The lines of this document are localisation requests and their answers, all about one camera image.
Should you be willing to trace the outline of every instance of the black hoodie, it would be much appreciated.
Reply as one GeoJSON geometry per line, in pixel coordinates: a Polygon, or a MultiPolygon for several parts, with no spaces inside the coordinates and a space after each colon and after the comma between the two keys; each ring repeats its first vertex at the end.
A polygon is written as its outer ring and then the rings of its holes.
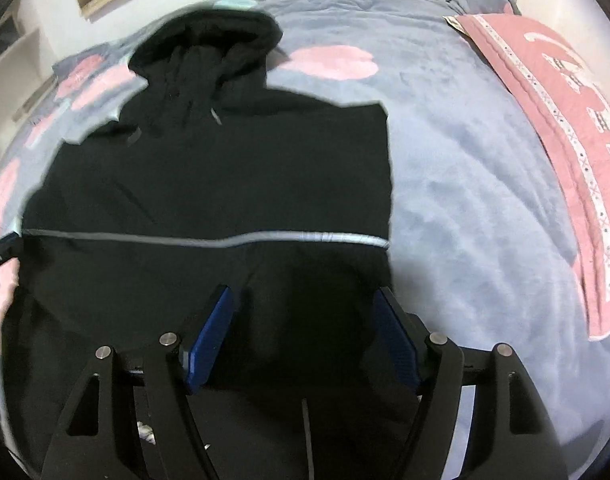
{"type": "Polygon", "coordinates": [[[386,115],[266,88],[280,38],[257,12],[166,23],[130,61],[147,88],[64,144],[28,201],[4,381],[35,466],[98,346],[182,333],[220,283],[240,312],[212,385],[367,383],[371,296],[390,285],[386,115]]]}

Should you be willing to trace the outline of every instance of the pillow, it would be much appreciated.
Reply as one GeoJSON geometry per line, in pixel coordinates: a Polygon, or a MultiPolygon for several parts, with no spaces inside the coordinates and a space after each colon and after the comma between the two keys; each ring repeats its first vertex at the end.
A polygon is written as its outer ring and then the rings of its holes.
{"type": "Polygon", "coordinates": [[[610,103],[571,46],[509,14],[456,20],[516,97],[547,151],[579,244],[590,339],[610,334],[610,103]]]}

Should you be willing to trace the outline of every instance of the gray blanket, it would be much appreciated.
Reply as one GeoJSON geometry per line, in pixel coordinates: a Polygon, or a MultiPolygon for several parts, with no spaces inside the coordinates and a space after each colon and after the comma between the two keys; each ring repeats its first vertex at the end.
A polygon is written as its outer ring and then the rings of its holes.
{"type": "MultiPolygon", "coordinates": [[[[536,132],[475,48],[443,19],[463,9],[459,1],[456,7],[435,0],[218,5],[256,6],[278,20],[285,55],[274,59],[271,86],[339,104],[384,104],[394,179],[390,257],[400,303],[459,345],[512,345],[576,478],[610,436],[610,338],[587,339],[570,268],[576,240],[536,132]]],[[[467,10],[480,11],[474,1],[467,10]]],[[[49,128],[37,133],[28,124],[10,147],[1,167],[14,158],[20,167],[6,225],[61,139],[81,139],[145,85],[104,74],[125,63],[156,27],[56,67],[63,81],[91,54],[102,58],[78,88],[61,97],[55,90],[37,110],[36,118],[53,114],[49,128]]],[[[466,388],[444,478],[460,472],[472,398],[466,388]]]]}

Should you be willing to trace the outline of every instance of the metal screw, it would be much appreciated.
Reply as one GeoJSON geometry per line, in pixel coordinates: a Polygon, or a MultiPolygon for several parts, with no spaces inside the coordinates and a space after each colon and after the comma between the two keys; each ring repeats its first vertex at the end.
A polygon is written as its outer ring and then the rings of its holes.
{"type": "Polygon", "coordinates": [[[98,359],[105,359],[111,353],[112,353],[112,349],[109,348],[109,346],[100,346],[99,348],[96,349],[95,356],[98,359]]]}
{"type": "Polygon", "coordinates": [[[429,335],[429,341],[435,345],[444,345],[447,343],[447,336],[445,334],[441,334],[440,332],[432,332],[429,335]]]}
{"type": "Polygon", "coordinates": [[[498,351],[498,353],[501,354],[503,357],[509,357],[514,353],[512,347],[505,343],[501,343],[500,345],[498,345],[496,347],[496,351],[498,351]]]}
{"type": "Polygon", "coordinates": [[[159,337],[159,343],[163,346],[170,346],[176,342],[176,334],[174,332],[165,332],[161,337],[159,337]]]}

